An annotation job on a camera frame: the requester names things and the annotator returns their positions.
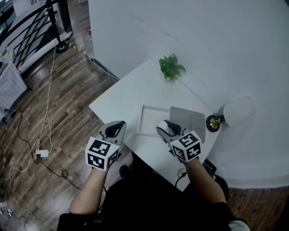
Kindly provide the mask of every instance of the power adapter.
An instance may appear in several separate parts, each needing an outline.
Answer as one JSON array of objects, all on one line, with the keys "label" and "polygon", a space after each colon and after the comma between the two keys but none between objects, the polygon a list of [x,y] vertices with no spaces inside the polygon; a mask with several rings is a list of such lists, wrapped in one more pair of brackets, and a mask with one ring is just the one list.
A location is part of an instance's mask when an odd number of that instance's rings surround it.
[{"label": "power adapter", "polygon": [[7,212],[8,212],[8,214],[9,214],[9,216],[12,215],[12,212],[11,212],[11,209],[10,209],[10,208],[8,208]]},{"label": "power adapter", "polygon": [[48,157],[48,150],[38,150],[36,155],[37,157]]}]

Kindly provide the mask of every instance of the potted plant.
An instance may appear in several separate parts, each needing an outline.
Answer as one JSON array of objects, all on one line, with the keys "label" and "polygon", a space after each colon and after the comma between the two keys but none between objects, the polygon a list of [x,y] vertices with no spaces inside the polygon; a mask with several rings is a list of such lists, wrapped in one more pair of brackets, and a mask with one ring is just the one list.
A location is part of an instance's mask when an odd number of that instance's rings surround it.
[{"label": "potted plant", "polygon": [[159,59],[159,65],[162,71],[161,80],[168,82],[177,78],[177,75],[181,76],[180,71],[186,71],[186,69],[177,63],[177,57],[172,54],[169,57],[163,56],[163,59]]}]

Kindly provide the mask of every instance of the gold lamp base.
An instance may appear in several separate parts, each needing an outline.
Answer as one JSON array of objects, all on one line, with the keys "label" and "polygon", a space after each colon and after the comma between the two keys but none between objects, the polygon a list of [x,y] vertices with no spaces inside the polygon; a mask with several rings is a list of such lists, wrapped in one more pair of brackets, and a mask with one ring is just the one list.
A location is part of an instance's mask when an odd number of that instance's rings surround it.
[{"label": "gold lamp base", "polygon": [[206,119],[206,127],[210,132],[217,132],[220,129],[220,124],[224,122],[223,115],[210,115]]}]

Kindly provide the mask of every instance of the white cloth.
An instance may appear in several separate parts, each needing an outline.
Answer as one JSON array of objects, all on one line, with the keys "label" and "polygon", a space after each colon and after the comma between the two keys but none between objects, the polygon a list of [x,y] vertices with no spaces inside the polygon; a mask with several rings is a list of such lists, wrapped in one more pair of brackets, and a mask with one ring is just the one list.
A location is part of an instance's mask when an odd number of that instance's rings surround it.
[{"label": "white cloth", "polygon": [[26,89],[15,65],[8,64],[0,75],[0,120],[5,116],[4,109],[9,109]]},{"label": "white cloth", "polygon": [[248,225],[242,221],[232,221],[229,223],[229,227],[232,231],[250,231]]}]

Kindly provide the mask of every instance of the lamp shade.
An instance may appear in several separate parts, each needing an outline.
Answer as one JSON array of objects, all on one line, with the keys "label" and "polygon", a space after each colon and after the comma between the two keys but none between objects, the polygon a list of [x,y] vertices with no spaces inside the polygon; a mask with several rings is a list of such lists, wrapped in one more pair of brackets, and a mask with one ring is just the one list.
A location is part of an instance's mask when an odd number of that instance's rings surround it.
[{"label": "lamp shade", "polygon": [[250,97],[242,97],[224,107],[224,117],[227,124],[236,127],[255,114],[255,105]]}]

